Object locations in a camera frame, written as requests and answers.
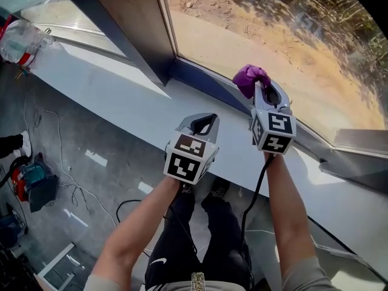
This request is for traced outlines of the glittery grey tag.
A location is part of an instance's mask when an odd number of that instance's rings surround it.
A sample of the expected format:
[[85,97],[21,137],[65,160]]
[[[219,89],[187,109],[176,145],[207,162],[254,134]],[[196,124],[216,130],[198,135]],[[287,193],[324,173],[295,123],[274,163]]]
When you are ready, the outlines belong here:
[[192,273],[192,291],[206,291],[204,274],[202,272]]

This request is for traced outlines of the purple cloth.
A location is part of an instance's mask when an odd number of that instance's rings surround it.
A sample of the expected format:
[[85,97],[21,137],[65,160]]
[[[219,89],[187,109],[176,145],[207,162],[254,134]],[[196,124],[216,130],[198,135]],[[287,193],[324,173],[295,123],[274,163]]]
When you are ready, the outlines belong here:
[[268,74],[261,67],[251,64],[241,68],[232,79],[232,82],[247,99],[254,96],[255,84],[258,81],[263,84],[264,88],[271,84]]

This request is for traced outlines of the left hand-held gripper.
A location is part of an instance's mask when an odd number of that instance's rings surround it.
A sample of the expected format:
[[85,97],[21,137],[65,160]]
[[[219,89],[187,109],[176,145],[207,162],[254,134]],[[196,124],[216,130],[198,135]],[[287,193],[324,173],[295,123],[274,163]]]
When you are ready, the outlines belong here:
[[198,113],[185,117],[176,128],[178,132],[174,133],[166,146],[163,174],[182,182],[197,184],[218,153],[219,147],[215,144],[218,130],[219,116],[216,113]]

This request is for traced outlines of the small clear window glass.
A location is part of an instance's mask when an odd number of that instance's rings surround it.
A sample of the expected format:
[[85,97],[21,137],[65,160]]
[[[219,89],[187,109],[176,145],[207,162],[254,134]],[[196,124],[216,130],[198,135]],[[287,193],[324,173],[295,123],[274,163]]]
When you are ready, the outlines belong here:
[[388,74],[322,36],[292,0],[166,0],[180,57],[227,78],[263,68],[295,116],[328,141],[342,130],[388,130]]

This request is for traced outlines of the black trousers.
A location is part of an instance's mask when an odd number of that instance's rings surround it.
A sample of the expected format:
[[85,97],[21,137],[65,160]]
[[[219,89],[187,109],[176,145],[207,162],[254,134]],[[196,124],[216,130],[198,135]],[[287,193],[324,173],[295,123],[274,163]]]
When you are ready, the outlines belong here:
[[202,272],[211,287],[248,291],[250,270],[240,254],[241,230],[229,202],[207,196],[201,203],[209,220],[210,243],[202,261],[192,244],[189,221],[195,207],[193,193],[179,192],[168,211],[169,219],[150,256],[145,287],[179,287]]

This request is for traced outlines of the red power tool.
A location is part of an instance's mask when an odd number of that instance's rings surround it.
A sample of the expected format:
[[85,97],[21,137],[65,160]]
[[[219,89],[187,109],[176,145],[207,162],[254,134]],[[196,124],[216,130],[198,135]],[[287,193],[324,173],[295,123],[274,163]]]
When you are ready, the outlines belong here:
[[32,213],[40,211],[57,196],[59,178],[46,164],[43,154],[33,162],[18,166],[11,175],[13,191],[21,202],[27,202]]

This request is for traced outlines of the grey shirt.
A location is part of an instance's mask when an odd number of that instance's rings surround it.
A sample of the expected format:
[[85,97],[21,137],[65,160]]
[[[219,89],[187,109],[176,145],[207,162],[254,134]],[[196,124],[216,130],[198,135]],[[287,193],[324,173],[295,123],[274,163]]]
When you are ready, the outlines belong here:
[[[205,281],[205,291],[246,291],[235,283]],[[122,291],[111,280],[90,275],[83,291]],[[154,286],[146,291],[193,291],[190,281],[166,284],[163,288]],[[281,291],[341,291],[333,286],[321,268],[317,257],[310,257],[290,267],[283,279]]]

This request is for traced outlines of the white window sill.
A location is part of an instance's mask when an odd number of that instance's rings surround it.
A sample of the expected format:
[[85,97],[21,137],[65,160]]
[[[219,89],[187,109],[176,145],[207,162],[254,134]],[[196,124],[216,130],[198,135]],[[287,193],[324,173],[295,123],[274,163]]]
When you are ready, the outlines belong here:
[[[264,158],[239,110],[179,81],[160,87],[134,66],[69,44],[44,50],[33,73],[159,149],[186,116],[216,113],[219,153],[210,171],[247,189],[256,186]],[[299,149],[284,159],[308,215],[388,279],[388,197],[323,173]]]

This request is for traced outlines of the clear plastic bottle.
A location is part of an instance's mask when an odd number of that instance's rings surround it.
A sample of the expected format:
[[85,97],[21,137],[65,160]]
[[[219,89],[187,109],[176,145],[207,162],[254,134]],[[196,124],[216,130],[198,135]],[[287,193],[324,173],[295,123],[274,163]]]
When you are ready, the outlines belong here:
[[0,56],[21,67],[28,67],[38,53],[54,43],[53,37],[32,23],[19,19],[0,34]]

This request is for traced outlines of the white table frame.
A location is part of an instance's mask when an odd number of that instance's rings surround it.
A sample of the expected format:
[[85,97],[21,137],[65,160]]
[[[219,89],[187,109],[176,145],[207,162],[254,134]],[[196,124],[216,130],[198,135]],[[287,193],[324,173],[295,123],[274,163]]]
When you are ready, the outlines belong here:
[[65,291],[66,287],[70,286],[71,281],[75,277],[75,274],[72,272],[71,274],[67,275],[67,278],[62,280],[63,283],[59,288],[56,288],[53,286],[46,278],[45,276],[49,272],[54,272],[54,267],[59,264],[59,262],[64,259],[70,257],[70,252],[75,248],[75,245],[71,242],[63,251],[61,251],[55,258],[53,258],[37,275],[34,274],[35,279],[37,280],[38,284],[42,288],[43,291]]

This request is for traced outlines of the person's left forearm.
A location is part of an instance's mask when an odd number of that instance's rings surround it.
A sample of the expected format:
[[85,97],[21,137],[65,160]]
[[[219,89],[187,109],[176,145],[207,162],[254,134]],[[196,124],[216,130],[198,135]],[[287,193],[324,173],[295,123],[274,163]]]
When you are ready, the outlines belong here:
[[134,265],[155,235],[179,188],[179,180],[166,176],[114,229],[92,275],[113,281],[122,291],[128,291]]

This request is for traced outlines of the black right shoe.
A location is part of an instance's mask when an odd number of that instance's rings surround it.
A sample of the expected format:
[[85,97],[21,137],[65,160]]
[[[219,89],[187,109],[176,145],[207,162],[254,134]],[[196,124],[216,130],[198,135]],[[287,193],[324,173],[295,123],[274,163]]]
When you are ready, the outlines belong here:
[[226,179],[217,177],[209,193],[209,197],[223,198],[230,188],[230,182]]

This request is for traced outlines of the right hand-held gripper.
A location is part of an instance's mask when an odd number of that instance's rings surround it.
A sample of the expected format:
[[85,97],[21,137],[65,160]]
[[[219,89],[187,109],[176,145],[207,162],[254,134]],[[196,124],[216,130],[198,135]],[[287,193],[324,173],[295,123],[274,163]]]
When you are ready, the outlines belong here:
[[[274,108],[265,110],[267,104]],[[255,108],[251,110],[252,132],[258,150],[284,155],[296,138],[296,118],[290,109],[287,93],[275,81],[265,88],[260,81],[255,83]]]

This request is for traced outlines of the person's right forearm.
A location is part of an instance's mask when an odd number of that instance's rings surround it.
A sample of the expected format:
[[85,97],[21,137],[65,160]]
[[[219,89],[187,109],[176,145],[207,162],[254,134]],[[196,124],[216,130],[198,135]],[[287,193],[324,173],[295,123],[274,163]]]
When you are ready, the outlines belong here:
[[264,154],[271,161],[266,172],[270,211],[281,275],[300,261],[316,255],[302,198],[281,155]]

